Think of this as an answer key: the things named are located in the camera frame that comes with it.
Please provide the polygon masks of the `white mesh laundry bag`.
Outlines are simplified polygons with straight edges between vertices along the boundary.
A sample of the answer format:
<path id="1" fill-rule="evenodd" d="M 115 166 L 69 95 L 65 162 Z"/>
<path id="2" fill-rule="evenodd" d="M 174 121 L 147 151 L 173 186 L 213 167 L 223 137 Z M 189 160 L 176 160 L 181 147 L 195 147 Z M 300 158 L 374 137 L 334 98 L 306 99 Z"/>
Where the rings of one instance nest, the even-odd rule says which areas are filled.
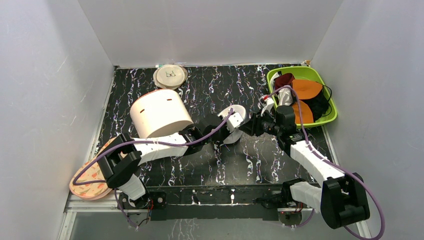
<path id="1" fill-rule="evenodd" d="M 222 119 L 226 118 L 231 109 L 233 109 L 233 113 L 226 122 L 226 127 L 229 130 L 229 136 L 223 140 L 223 143 L 226 145 L 234 144 L 241 138 L 243 132 L 239 130 L 239 127 L 247 118 L 245 107 L 239 104 L 233 104 L 224 108 L 218 116 Z"/>

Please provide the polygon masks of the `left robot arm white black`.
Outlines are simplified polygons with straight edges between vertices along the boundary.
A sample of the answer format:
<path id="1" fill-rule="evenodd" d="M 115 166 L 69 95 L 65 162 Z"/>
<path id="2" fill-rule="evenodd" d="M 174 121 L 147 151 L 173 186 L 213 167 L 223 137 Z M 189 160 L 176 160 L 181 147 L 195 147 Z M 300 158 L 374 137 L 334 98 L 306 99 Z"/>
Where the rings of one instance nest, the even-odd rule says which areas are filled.
<path id="1" fill-rule="evenodd" d="M 150 198 L 145 184 L 135 175 L 139 165 L 195 154 L 209 143 L 228 138 L 242 122 L 238 113 L 229 112 L 224 118 L 215 116 L 212 125 L 191 124 L 167 136 L 130 138 L 128 134 L 121 134 L 96 161 L 108 188 L 121 190 L 135 207 L 144 208 Z"/>

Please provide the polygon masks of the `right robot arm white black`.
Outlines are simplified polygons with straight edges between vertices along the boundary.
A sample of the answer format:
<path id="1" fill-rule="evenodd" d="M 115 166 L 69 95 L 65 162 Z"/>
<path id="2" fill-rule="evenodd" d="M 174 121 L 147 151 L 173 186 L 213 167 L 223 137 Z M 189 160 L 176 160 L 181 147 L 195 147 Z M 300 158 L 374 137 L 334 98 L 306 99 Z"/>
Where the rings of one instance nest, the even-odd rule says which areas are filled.
<path id="1" fill-rule="evenodd" d="M 295 207 L 299 202 L 307 204 L 321 213 L 332 229 L 369 219 L 370 209 L 366 190 L 360 184 L 361 176 L 357 173 L 350 176 L 327 163 L 306 141 L 306 134 L 297 130 L 295 120 L 291 106 L 279 106 L 274 116 L 259 111 L 239 126 L 239 130 L 250 136 L 259 137 L 264 133 L 275 136 L 278 146 L 317 182 L 317 186 L 301 178 L 284 182 L 282 202 L 288 207 Z"/>

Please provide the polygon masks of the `dark red bra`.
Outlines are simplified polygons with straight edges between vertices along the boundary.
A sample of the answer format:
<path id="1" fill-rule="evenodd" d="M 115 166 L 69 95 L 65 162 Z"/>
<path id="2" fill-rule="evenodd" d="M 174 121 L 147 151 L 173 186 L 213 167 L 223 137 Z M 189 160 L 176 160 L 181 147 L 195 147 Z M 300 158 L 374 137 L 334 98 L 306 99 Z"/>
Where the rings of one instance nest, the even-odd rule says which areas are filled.
<path id="1" fill-rule="evenodd" d="M 274 90 L 277 90 L 283 86 L 292 86 L 292 82 L 295 79 L 292 73 L 285 73 L 280 75 L 277 73 L 276 78 L 274 79 Z"/>

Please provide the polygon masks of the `large beige cylindrical laundry bag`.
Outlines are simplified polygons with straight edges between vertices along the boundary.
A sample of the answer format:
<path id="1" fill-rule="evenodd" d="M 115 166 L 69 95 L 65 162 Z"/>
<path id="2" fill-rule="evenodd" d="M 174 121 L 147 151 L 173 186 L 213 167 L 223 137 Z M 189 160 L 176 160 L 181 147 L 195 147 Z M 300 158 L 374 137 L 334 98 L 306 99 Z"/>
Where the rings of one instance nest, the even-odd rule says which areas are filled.
<path id="1" fill-rule="evenodd" d="M 171 89 L 138 98 L 130 107 L 130 117 L 142 139 L 168 136 L 194 123 L 179 94 Z"/>

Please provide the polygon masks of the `orange black bra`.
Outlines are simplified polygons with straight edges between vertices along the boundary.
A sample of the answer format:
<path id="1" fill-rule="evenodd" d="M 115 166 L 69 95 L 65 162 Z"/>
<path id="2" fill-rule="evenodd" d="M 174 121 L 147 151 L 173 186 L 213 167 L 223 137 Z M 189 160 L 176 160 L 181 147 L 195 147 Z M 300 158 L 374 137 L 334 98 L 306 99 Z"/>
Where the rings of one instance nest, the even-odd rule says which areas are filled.
<path id="1" fill-rule="evenodd" d="M 302 115 L 303 124 L 314 123 L 328 109 L 329 101 L 323 94 L 324 85 L 306 79 L 294 79 L 291 86 L 300 100 L 300 110 L 297 100 L 292 105 L 295 114 L 295 123 L 300 124 Z"/>

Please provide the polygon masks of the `small beige round bra bag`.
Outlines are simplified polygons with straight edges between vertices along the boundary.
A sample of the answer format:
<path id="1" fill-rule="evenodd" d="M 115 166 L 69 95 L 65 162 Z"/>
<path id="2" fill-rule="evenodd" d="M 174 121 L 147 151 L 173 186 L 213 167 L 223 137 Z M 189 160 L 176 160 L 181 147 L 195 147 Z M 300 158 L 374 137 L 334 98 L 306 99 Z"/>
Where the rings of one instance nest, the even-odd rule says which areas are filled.
<path id="1" fill-rule="evenodd" d="M 153 73 L 154 84 L 161 89 L 176 90 L 188 78 L 188 71 L 181 65 L 165 64 Z"/>

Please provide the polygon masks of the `white cloth in basin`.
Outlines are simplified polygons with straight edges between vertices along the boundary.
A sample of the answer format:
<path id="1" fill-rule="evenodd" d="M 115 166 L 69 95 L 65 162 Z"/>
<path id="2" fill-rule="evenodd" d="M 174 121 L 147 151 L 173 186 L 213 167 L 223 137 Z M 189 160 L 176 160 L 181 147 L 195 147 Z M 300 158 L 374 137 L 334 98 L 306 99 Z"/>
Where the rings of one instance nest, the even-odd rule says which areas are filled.
<path id="1" fill-rule="evenodd" d="M 278 106 L 292 106 L 296 98 L 292 95 L 292 90 L 290 88 L 282 88 L 279 90 L 278 94 Z"/>

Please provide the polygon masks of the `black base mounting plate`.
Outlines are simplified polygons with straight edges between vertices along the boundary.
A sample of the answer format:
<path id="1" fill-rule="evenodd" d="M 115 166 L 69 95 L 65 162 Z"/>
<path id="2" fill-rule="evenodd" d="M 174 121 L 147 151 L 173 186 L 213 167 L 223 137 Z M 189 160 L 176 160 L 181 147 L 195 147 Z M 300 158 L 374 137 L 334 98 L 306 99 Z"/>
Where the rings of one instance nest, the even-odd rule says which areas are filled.
<path id="1" fill-rule="evenodd" d="M 298 224 L 312 208 L 286 202 L 282 185 L 188 185 L 148 187 L 131 200 L 118 193 L 120 207 L 129 214 L 147 213 L 152 221 L 179 219 L 261 219 Z"/>

